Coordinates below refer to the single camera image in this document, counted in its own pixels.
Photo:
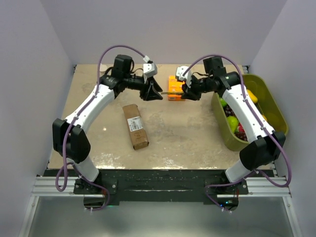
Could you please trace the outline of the green pear fruit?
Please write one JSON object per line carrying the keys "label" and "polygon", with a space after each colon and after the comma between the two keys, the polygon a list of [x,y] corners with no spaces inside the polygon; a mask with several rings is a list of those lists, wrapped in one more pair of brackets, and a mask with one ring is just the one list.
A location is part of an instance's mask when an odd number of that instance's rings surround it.
{"label": "green pear fruit", "polygon": [[229,127],[230,127],[232,133],[235,133],[235,131],[238,127],[238,124],[239,124],[239,120],[234,116],[228,116],[227,121],[228,121],[228,124],[229,124]]}

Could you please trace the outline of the orange small carton box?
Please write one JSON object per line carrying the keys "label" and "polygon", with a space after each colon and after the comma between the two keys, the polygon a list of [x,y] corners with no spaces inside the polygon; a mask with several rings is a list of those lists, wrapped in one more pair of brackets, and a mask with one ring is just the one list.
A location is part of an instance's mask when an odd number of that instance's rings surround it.
{"label": "orange small carton box", "polygon": [[[168,78],[168,92],[183,92],[182,85],[183,81],[178,81],[175,76],[169,76]],[[184,101],[185,99],[181,98],[181,95],[168,95],[169,101]]]}

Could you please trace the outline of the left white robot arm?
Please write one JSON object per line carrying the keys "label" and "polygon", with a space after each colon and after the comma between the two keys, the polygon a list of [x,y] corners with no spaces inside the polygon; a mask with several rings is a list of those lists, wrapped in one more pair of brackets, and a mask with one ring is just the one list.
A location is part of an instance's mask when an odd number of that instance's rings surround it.
{"label": "left white robot arm", "polygon": [[54,150],[63,157],[64,163],[72,163],[80,175],[87,179],[85,188],[92,194],[101,191],[102,181],[97,178],[99,170],[89,157],[91,145],[86,134],[91,124],[125,89],[138,90],[144,101],[162,99],[162,89],[154,78],[158,68],[148,56],[144,61],[143,73],[137,76],[132,71],[133,59],[127,55],[117,55],[113,66],[99,78],[84,102],[65,119],[57,118],[53,122]]}

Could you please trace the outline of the olive green plastic bin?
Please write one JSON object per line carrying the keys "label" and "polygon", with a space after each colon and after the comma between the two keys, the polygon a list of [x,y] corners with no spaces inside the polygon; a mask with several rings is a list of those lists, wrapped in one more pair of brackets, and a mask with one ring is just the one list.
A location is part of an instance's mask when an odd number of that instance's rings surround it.
{"label": "olive green plastic bin", "polygon": [[[271,125],[275,131],[282,131],[286,135],[288,133],[288,125],[285,118],[279,109],[277,103],[274,101],[272,94],[270,93],[265,81],[254,74],[243,75],[244,84],[254,96],[257,97],[258,102],[255,104],[259,112],[265,116],[269,125]],[[227,119],[225,107],[222,106],[222,102],[217,93],[212,96],[211,107],[218,122],[220,134],[224,141],[225,146],[234,152],[241,151],[248,145],[248,141],[235,135],[235,132],[231,130],[231,119]]]}

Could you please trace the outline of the brown cardboard express box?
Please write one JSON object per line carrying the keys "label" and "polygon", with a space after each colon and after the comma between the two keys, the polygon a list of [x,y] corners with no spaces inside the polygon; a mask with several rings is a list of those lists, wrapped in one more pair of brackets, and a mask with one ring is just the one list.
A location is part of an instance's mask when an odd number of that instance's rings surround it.
{"label": "brown cardboard express box", "polygon": [[149,140],[144,128],[144,124],[136,104],[124,106],[123,113],[128,127],[131,143],[134,150],[145,148],[149,145]]}

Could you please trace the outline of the red grape bunch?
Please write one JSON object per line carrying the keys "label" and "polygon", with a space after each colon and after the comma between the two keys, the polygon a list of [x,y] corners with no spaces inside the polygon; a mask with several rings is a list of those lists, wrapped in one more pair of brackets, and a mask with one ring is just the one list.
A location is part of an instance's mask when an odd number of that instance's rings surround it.
{"label": "red grape bunch", "polygon": [[247,141],[247,136],[244,132],[236,132],[235,136],[242,141]]}

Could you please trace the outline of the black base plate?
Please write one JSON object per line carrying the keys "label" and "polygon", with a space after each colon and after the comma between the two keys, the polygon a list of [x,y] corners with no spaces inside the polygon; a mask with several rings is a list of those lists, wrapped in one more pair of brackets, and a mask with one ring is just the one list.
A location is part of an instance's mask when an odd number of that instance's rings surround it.
{"label": "black base plate", "polygon": [[94,185],[83,179],[75,181],[74,193],[85,195],[86,206],[99,206],[94,195],[106,197],[110,205],[123,201],[202,202],[212,204],[210,198],[223,206],[236,207],[237,196],[248,194],[246,181],[225,186],[228,181],[223,170],[154,170],[101,169]]}

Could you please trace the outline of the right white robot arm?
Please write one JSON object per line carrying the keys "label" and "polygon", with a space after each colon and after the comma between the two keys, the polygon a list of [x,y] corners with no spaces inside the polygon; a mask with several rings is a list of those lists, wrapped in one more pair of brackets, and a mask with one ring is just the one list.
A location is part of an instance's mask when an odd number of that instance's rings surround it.
{"label": "right white robot arm", "polygon": [[219,54],[201,57],[207,74],[204,78],[193,76],[191,66],[178,67],[175,77],[183,82],[183,99],[197,101],[203,93],[217,93],[232,108],[245,131],[248,145],[240,151],[239,161],[226,169],[226,178],[220,181],[221,191],[231,194],[238,182],[284,153],[285,134],[264,119],[246,91],[240,69],[228,73],[223,66],[224,58]]}

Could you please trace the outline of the yellow utility knife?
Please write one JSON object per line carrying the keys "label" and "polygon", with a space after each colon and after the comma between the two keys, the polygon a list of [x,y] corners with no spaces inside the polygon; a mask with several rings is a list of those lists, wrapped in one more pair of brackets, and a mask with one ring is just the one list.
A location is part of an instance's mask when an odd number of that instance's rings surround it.
{"label": "yellow utility knife", "polygon": [[161,92],[161,95],[182,95],[183,92]]}

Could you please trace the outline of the aluminium rail frame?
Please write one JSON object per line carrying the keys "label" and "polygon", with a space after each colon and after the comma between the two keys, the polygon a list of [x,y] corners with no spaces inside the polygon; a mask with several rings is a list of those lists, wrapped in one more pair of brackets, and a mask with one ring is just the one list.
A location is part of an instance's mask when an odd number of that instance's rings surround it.
{"label": "aluminium rail frame", "polygon": [[[68,179],[67,187],[64,191],[59,192],[55,188],[55,177],[37,177],[33,186],[31,195],[35,197],[98,197],[99,194],[75,194],[75,177]],[[238,196],[241,197],[290,197],[290,189],[288,187],[280,188],[274,186],[263,177],[247,178],[244,187],[239,188]]]}

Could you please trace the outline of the yellow mango fruit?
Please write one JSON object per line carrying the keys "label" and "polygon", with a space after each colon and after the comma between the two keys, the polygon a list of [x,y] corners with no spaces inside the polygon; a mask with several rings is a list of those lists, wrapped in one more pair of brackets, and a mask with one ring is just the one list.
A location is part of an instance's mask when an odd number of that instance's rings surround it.
{"label": "yellow mango fruit", "polygon": [[254,104],[258,103],[258,98],[252,93],[251,90],[247,89],[247,93]]}

